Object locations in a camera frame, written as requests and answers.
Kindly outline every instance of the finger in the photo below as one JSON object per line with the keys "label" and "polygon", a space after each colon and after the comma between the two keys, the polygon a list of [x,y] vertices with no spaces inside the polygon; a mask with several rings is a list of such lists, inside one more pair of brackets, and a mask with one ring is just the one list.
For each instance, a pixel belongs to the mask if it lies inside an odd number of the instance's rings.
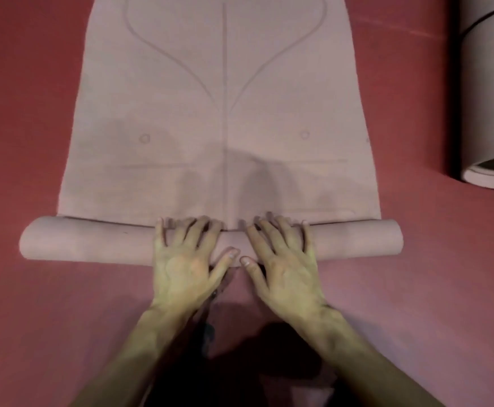
{"label": "finger", "polygon": [[313,239],[313,232],[307,221],[302,221],[303,230],[303,251],[305,254],[315,259],[315,241]]}
{"label": "finger", "polygon": [[200,236],[202,235],[203,228],[207,225],[210,218],[206,215],[198,217],[196,222],[192,224],[192,227],[187,232],[187,236],[184,238],[184,245],[196,248],[198,241],[200,241]]}
{"label": "finger", "polygon": [[211,253],[215,249],[216,240],[219,238],[220,231],[223,229],[223,223],[219,220],[211,220],[211,227],[203,236],[200,242],[199,252],[203,258],[209,260]]}
{"label": "finger", "polygon": [[174,239],[171,245],[174,247],[183,244],[184,236],[187,235],[188,227],[194,222],[195,218],[189,217],[184,220],[179,220],[175,226]]}
{"label": "finger", "polygon": [[250,225],[247,227],[247,237],[251,242],[254,252],[263,263],[268,263],[269,260],[275,256],[271,247],[262,235],[258,232],[255,226]]}
{"label": "finger", "polygon": [[256,289],[256,293],[262,300],[264,300],[269,295],[270,289],[268,288],[268,283],[266,282],[264,274],[262,274],[260,266],[256,260],[250,257],[243,256],[239,259],[239,261],[242,266],[245,267],[247,273],[249,273],[252,283],[254,284],[254,288]]}
{"label": "finger", "polygon": [[268,220],[260,220],[260,226],[262,226],[264,233],[266,233],[270,239],[277,254],[284,253],[288,250],[288,246],[284,242],[281,232],[274,225],[270,224]]}
{"label": "finger", "polygon": [[159,251],[166,246],[164,240],[164,220],[159,217],[155,225],[155,251]]}
{"label": "finger", "polygon": [[284,235],[284,240],[286,241],[287,246],[289,246],[292,250],[301,251],[302,240],[296,229],[292,228],[286,218],[281,215],[277,216],[275,220],[277,220],[277,223],[279,224],[279,228]]}
{"label": "finger", "polygon": [[210,294],[219,286],[220,282],[223,280],[224,275],[226,274],[226,270],[228,270],[230,266],[234,264],[234,261],[236,260],[238,254],[239,250],[237,248],[232,248],[220,258],[218,263],[216,263],[215,268],[213,268],[210,273]]}

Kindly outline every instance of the left hand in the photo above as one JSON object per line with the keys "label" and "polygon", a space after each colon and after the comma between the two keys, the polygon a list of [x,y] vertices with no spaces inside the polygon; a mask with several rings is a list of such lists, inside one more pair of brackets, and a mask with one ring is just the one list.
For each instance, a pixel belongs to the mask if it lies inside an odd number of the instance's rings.
{"label": "left hand", "polygon": [[209,230],[200,241],[209,221],[206,216],[179,221],[173,239],[166,246],[164,224],[161,218],[158,219],[153,258],[153,304],[161,310],[175,314],[195,312],[216,290],[238,256],[239,250],[228,248],[210,272],[210,256],[223,224],[211,220]]}

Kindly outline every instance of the forearm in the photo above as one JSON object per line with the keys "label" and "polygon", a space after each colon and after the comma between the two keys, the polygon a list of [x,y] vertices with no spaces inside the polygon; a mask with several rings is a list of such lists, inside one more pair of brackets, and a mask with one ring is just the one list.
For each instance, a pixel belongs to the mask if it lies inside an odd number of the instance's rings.
{"label": "forearm", "polygon": [[72,407],[139,405],[156,364],[182,330],[190,313],[151,306],[140,317],[119,354],[81,391]]}
{"label": "forearm", "polygon": [[292,325],[364,405],[442,406],[357,334],[337,310],[324,307],[319,315]]}

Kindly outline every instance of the curved line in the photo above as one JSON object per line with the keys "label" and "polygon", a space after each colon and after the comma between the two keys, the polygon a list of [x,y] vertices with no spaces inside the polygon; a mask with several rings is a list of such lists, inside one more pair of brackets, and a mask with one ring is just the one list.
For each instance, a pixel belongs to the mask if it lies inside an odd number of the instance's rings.
{"label": "curved line", "polygon": [[487,14],[485,14],[484,16],[482,16],[480,19],[478,19],[477,21],[475,21],[472,25],[470,25],[468,28],[466,28],[462,35],[460,36],[460,39],[461,41],[463,41],[464,38],[466,38],[466,36],[471,33],[471,31],[477,27],[480,23],[482,23],[483,21],[485,20],[488,20],[490,17],[494,16],[494,11],[491,11]]}
{"label": "curved line", "polygon": [[211,101],[213,102],[213,104],[215,104],[215,98],[213,98],[213,95],[210,93],[209,89],[207,88],[207,86],[203,83],[203,81],[201,80],[201,78],[199,78],[196,73],[194,71],[192,71],[185,63],[183,63],[181,60],[179,59],[176,59],[173,55],[169,54],[168,52],[166,52],[165,50],[161,49],[160,47],[154,45],[153,43],[151,43],[150,41],[147,41],[146,39],[144,39],[140,34],[138,34],[134,28],[132,27],[132,24],[130,23],[130,20],[128,19],[128,8],[130,6],[130,1],[131,0],[125,0],[124,2],[124,8],[122,9],[122,19],[124,20],[124,24],[126,25],[126,28],[128,29],[128,31],[139,41],[141,41],[142,43],[146,44],[147,46],[153,48],[154,50],[156,50],[158,53],[162,54],[164,57],[168,58],[169,60],[173,61],[176,65],[178,65],[179,67],[181,67],[183,70],[185,70],[188,74],[190,74],[192,76],[192,78],[194,78],[194,80],[196,80],[196,82],[200,85],[200,87],[203,88],[203,90],[205,91],[205,93],[207,94],[207,96],[211,99]]}
{"label": "curved line", "polygon": [[326,20],[326,16],[328,15],[328,3],[326,2],[326,0],[321,0],[321,1],[322,1],[322,15],[321,15],[320,20],[318,21],[317,25],[315,27],[313,27],[313,29],[309,33],[307,33],[304,36],[300,37],[298,40],[294,41],[289,46],[284,47],[281,51],[279,51],[277,54],[275,54],[273,57],[271,57],[269,60],[267,60],[264,64],[262,64],[260,67],[258,67],[258,69],[255,71],[255,73],[251,76],[251,78],[249,78],[249,80],[245,83],[245,85],[243,86],[243,88],[239,92],[238,96],[236,97],[236,99],[234,101],[234,104],[232,104],[232,106],[230,107],[230,110],[229,110],[228,114],[231,114],[232,113],[232,110],[234,109],[234,107],[238,103],[239,99],[241,98],[241,96],[243,95],[243,93],[245,92],[245,90],[247,88],[249,88],[249,86],[253,82],[253,80],[262,71],[264,71],[267,66],[269,66],[273,61],[277,60],[278,57],[280,57],[281,55],[285,54],[287,51],[291,50],[292,48],[296,47],[298,44],[304,42],[310,36],[312,36],[314,33],[316,33],[318,31],[318,29],[322,26],[322,24]]}

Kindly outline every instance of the black strap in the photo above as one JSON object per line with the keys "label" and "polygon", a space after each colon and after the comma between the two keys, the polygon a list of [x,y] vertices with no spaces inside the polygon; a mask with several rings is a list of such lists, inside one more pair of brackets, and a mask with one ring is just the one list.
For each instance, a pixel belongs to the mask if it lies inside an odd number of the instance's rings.
{"label": "black strap", "polygon": [[484,16],[482,16],[480,19],[478,19],[477,21],[475,21],[472,25],[470,25],[468,28],[466,28],[466,30],[464,30],[464,32],[462,33],[462,35],[460,36],[460,39],[463,41],[464,38],[466,38],[466,36],[471,33],[471,31],[477,27],[480,23],[482,23],[483,21],[485,20],[488,20],[490,17],[494,16],[494,11],[491,11],[489,12],[488,14],[485,14]]}

